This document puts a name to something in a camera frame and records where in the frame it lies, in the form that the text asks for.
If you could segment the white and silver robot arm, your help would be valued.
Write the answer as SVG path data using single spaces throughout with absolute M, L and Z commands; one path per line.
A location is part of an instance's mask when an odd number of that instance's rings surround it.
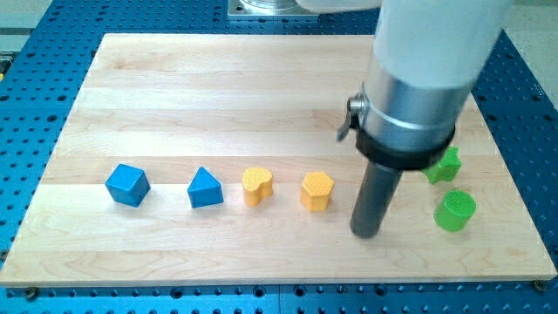
M 436 163 L 500 35 L 511 0 L 296 0 L 314 13 L 379 8 L 370 63 L 349 98 L 343 140 L 394 169 Z

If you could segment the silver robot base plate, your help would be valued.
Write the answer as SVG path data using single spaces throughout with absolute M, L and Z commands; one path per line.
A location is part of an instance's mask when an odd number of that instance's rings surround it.
M 228 0 L 230 17 L 298 17 L 311 16 L 295 0 Z

